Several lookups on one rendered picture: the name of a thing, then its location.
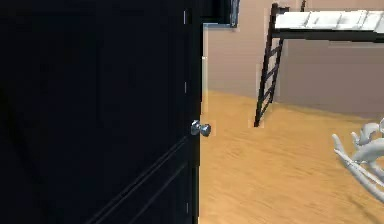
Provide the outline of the dark framed wall picture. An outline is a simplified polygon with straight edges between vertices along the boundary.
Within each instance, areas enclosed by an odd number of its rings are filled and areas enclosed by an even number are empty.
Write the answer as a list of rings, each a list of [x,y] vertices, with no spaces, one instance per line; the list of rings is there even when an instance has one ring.
[[[238,27],[240,0],[201,0],[202,22]]]

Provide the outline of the black room door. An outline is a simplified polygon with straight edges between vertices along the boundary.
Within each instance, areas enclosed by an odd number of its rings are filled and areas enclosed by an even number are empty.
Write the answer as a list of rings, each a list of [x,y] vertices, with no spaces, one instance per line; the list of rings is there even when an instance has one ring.
[[[0,224],[197,224],[196,0],[0,0]]]

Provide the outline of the white curved chair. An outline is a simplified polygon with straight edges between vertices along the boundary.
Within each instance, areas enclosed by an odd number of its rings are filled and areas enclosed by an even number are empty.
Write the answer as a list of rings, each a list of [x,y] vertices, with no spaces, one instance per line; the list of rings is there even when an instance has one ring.
[[[384,168],[376,162],[384,158],[384,118],[379,123],[366,123],[360,134],[351,133],[355,153],[349,156],[340,138],[331,135],[334,149],[343,166],[362,187],[384,204]]]

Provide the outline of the black loft bed white mattress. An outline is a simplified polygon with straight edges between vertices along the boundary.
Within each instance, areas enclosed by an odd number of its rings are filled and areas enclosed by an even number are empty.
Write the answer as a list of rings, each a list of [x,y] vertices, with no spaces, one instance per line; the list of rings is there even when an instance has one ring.
[[[384,10],[299,11],[273,3],[270,10],[254,126],[274,100],[286,39],[384,43]]]

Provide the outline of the silver round door knob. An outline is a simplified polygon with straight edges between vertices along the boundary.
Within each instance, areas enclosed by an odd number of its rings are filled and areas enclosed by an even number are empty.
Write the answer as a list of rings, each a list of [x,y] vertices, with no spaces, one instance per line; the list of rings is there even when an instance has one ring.
[[[191,134],[198,135],[201,134],[204,137],[208,137],[211,133],[210,124],[201,124],[199,120],[194,120],[191,124]]]

